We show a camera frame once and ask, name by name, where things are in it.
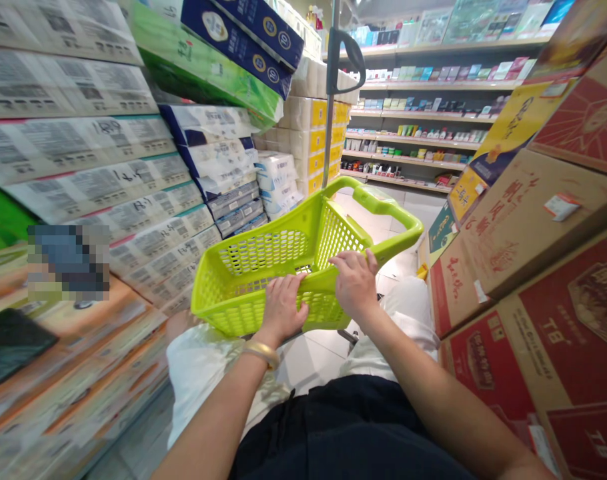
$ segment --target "hand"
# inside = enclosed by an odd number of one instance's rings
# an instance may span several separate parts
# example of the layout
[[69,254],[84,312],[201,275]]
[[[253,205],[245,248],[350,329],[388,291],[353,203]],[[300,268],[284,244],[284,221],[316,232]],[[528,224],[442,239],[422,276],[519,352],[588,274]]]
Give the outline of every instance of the hand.
[[265,289],[263,323],[253,339],[276,349],[304,326],[310,308],[301,302],[297,311],[297,290],[307,273],[272,279]]
[[338,253],[328,261],[339,270],[335,296],[342,309],[364,328],[368,313],[379,309],[375,275],[379,269],[377,259],[370,249],[366,249],[368,261],[364,254],[356,251]]

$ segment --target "metal pole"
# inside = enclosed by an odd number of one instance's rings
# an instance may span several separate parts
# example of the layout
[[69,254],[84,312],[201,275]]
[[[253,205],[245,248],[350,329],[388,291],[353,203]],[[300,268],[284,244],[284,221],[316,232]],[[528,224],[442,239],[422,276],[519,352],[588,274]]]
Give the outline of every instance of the metal pole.
[[[332,27],[339,28],[339,14],[340,14],[341,0],[332,0]],[[334,65],[330,58],[330,52],[328,55],[328,66],[327,68],[339,68],[339,65]],[[326,85],[326,91],[332,91],[330,85]],[[326,117],[326,154],[324,155],[324,180],[322,181],[322,188],[326,188],[328,184],[328,174],[330,173],[330,143],[332,140],[332,114],[335,106],[335,95],[332,93],[328,94],[328,115]]]

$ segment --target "basket handle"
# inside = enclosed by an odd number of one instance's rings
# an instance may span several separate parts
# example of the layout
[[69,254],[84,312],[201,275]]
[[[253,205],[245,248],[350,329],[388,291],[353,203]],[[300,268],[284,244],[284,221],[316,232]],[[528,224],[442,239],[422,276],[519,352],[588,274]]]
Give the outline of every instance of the basket handle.
[[372,253],[374,253],[380,265],[417,242],[424,231],[422,222],[402,209],[396,200],[389,197],[384,198],[381,193],[376,195],[375,193],[378,192],[376,188],[365,187],[364,184],[351,177],[340,177],[326,187],[324,195],[331,197],[344,187],[352,188],[354,190],[352,197],[370,213],[390,215],[406,227],[405,232],[372,247]]

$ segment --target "black top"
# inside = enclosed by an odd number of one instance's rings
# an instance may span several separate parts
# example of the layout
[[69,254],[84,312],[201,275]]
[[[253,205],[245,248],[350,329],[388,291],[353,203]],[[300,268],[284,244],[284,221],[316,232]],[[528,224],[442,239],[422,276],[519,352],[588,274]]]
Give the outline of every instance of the black top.
[[274,407],[245,436],[231,479],[471,479],[428,435],[401,387],[351,375]]

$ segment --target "person's right hand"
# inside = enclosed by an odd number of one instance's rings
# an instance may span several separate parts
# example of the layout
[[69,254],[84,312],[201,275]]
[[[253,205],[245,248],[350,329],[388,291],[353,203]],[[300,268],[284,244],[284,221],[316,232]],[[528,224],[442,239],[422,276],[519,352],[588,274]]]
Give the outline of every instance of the person's right hand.
[[366,249],[368,260],[357,251],[338,253],[328,261],[337,267],[339,276],[335,295],[342,309],[363,328],[369,312],[379,309],[375,275],[379,269],[375,255]]

